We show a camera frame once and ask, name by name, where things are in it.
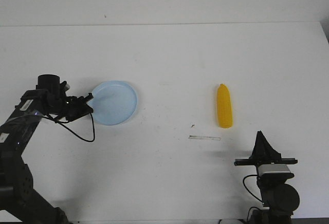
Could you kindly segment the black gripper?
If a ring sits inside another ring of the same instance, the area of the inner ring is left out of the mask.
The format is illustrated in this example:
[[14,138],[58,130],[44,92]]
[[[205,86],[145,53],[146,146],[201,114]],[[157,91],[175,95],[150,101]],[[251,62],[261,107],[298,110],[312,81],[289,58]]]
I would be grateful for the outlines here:
[[63,105],[60,111],[56,114],[55,120],[60,121],[61,119],[65,119],[66,122],[72,122],[77,119],[80,119],[88,114],[93,113],[93,108],[91,108],[87,104],[88,101],[93,99],[92,93],[88,93],[87,96],[70,96],[64,99]]
[[[265,150],[266,157],[269,159],[280,159],[280,160],[260,160],[262,157],[262,141],[261,135],[263,139],[263,146]],[[262,164],[297,164],[298,160],[295,158],[282,158],[281,154],[277,152],[267,141],[265,135],[258,131],[255,139],[254,148],[249,157],[250,159],[235,159],[234,166],[260,166]]]

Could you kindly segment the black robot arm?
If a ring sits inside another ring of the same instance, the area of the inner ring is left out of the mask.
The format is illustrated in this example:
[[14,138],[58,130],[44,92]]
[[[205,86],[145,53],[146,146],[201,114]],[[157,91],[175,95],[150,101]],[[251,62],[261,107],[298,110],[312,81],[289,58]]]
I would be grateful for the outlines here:
[[53,74],[38,76],[35,89],[27,90],[13,113],[1,125],[1,210],[20,223],[69,223],[65,212],[52,206],[33,185],[33,176],[22,154],[42,119],[62,127],[91,115],[86,97],[67,96],[69,85]]
[[[295,175],[288,168],[297,164],[295,158],[283,158],[258,131],[252,153],[247,159],[235,159],[235,166],[255,166],[256,173],[247,175],[242,183],[249,194],[262,203],[262,208],[250,207],[244,223],[292,223],[291,216],[300,205],[297,190],[286,183]],[[261,197],[246,186],[246,179],[256,178]]]

